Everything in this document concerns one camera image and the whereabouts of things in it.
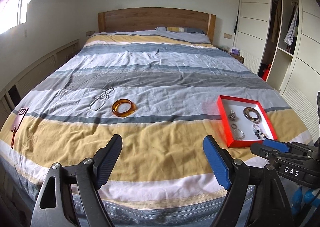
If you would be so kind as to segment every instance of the brown garment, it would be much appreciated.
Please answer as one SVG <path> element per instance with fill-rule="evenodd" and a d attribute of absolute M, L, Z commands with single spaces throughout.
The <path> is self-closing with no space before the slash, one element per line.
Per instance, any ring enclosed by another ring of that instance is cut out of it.
<path fill-rule="evenodd" d="M 281 22 L 281 8 L 282 8 L 282 1 L 279 0 L 277 9 L 276 9 L 275 23 L 273 25 L 273 31 L 271 36 L 271 42 L 273 43 L 275 43 L 278 40 L 280 22 Z"/>

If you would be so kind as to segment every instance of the red box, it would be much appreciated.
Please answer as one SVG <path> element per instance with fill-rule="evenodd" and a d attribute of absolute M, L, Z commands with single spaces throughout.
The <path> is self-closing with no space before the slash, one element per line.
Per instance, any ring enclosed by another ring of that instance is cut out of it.
<path fill-rule="evenodd" d="M 258 124 L 261 130 L 267 135 L 268 139 L 277 140 L 276 132 L 260 102 L 256 100 L 220 95 L 218 97 L 217 105 L 220 111 L 224 132 L 226 134 L 227 146 L 229 148 L 245 148 L 249 147 L 253 143 L 262 143 L 263 141 L 254 139 L 256 136 L 254 134 L 252 125 L 255 123 L 251 122 L 243 115 L 244 107 L 255 108 L 261 116 L 261 122 Z M 238 122 L 229 120 L 228 114 L 230 111 L 226 111 L 225 107 L 228 109 L 237 110 L 235 113 Z M 238 123 L 238 125 L 241 125 L 242 128 L 239 129 L 244 132 L 244 140 L 234 139 L 234 135 L 232 134 L 232 129 L 230 126 L 232 123 Z"/>

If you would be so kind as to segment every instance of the headboard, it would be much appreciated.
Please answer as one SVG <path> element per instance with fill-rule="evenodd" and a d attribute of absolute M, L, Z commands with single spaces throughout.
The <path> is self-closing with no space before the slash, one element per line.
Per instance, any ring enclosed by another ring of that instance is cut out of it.
<path fill-rule="evenodd" d="M 98 13 L 99 32 L 153 30 L 158 26 L 192 27 L 207 32 L 210 42 L 215 23 L 215 15 L 167 7 L 126 8 Z"/>

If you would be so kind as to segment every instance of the silver necklace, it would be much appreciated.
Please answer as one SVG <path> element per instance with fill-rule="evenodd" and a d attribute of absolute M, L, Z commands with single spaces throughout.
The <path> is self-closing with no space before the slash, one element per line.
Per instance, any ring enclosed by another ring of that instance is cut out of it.
<path fill-rule="evenodd" d="M 109 88 L 109 89 L 106 89 L 102 95 L 96 96 L 96 97 L 94 98 L 94 100 L 90 103 L 89 109 L 90 109 L 91 111 L 97 111 L 98 109 L 101 109 L 102 106 L 106 103 L 107 99 L 109 98 L 109 94 L 110 94 L 113 90 L 114 90 L 114 88 L 111 87 L 111 88 Z M 91 108 L 92 105 L 95 104 L 95 102 L 96 102 L 97 100 L 103 99 L 103 98 L 104 98 L 104 101 L 103 101 L 102 105 L 101 105 L 99 108 L 97 108 L 97 109 L 92 109 L 92 108 Z"/>

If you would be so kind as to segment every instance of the bedspread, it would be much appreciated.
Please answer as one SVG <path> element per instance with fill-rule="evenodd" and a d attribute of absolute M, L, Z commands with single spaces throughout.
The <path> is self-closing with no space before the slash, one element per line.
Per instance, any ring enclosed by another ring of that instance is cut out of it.
<path fill-rule="evenodd" d="M 110 87 L 114 90 L 102 108 L 91 111 L 90 103 Z M 209 219 L 226 194 L 202 149 L 206 135 L 227 149 L 216 106 L 219 95 L 258 100 L 280 141 L 311 141 L 305 125 L 276 91 L 211 44 L 165 31 L 102 33 L 93 35 L 11 113 L 0 133 L 1 161 L 35 201 L 54 162 L 78 164 L 119 134 L 122 152 L 99 190 L 116 223 Z M 121 98 L 137 106 L 128 117 L 111 111 Z M 24 106 L 29 110 L 11 150 L 10 126 Z M 249 148 L 227 150 L 248 165 L 266 164 Z M 81 213 L 77 189 L 72 190 Z"/>

